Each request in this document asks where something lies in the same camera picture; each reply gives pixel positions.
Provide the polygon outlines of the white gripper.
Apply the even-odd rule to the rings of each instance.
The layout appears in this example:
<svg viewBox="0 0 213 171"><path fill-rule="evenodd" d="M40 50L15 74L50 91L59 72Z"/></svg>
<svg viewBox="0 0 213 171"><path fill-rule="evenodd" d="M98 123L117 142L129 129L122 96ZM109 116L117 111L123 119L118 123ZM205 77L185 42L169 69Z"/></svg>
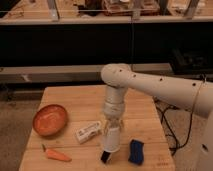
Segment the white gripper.
<svg viewBox="0 0 213 171"><path fill-rule="evenodd" d="M104 126L104 133L107 134L110 128L118 127L122 130L124 127L123 114L125 112L124 103L109 103L105 102L103 105L103 114L106 122Z"/></svg>

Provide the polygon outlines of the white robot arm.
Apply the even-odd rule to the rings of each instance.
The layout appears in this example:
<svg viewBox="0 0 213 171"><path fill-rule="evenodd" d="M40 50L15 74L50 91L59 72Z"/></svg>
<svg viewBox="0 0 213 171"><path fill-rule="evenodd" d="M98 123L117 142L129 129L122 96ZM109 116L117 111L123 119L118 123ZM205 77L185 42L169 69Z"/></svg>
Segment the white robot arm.
<svg viewBox="0 0 213 171"><path fill-rule="evenodd" d="M133 72L127 64L107 64L101 70L106 84L103 113L107 120L102 149L114 153L120 149L121 119L125 94L129 88L191 111L207 119L196 171L213 171L213 83Z"/></svg>

